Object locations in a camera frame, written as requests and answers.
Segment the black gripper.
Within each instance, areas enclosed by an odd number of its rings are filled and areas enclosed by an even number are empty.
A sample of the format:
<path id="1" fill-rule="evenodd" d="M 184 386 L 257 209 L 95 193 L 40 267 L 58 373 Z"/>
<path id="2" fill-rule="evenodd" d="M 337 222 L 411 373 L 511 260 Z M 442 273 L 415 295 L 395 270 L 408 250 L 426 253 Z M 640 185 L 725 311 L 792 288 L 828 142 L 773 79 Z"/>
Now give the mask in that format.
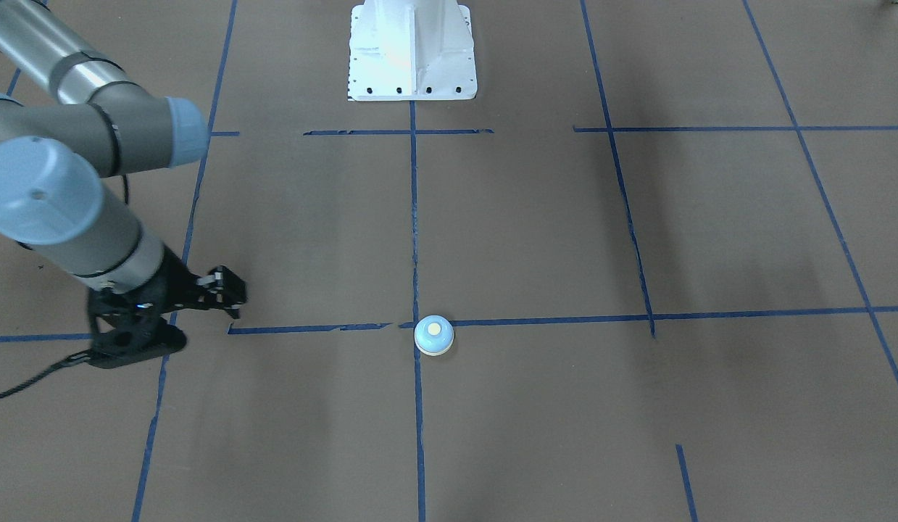
<path id="1" fill-rule="evenodd" d="M 86 361 L 98 369 L 115 369 L 176 353 L 186 346 L 187 338 L 168 323 L 166 314 L 221 310 L 240 320 L 241 308 L 248 301 L 246 282 L 226 265 L 217 265 L 198 278 L 166 247 L 151 280 L 137 289 L 124 294 L 88 290 L 91 339 Z"/>

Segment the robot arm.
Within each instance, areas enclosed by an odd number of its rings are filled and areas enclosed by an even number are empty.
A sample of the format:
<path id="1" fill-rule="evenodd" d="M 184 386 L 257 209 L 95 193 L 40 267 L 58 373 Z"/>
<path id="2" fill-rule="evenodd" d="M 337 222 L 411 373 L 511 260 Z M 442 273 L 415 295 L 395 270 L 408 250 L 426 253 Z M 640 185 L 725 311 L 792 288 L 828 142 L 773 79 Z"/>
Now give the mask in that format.
<path id="1" fill-rule="evenodd" d="M 115 369 L 182 350 L 181 310 L 239 318 L 246 284 L 230 268 L 191 272 L 105 185 L 203 161 L 200 109 L 157 98 L 38 1 L 0 1 L 0 53 L 54 99 L 27 107 L 0 93 L 0 234 L 87 289 L 90 346 L 50 371 Z"/>

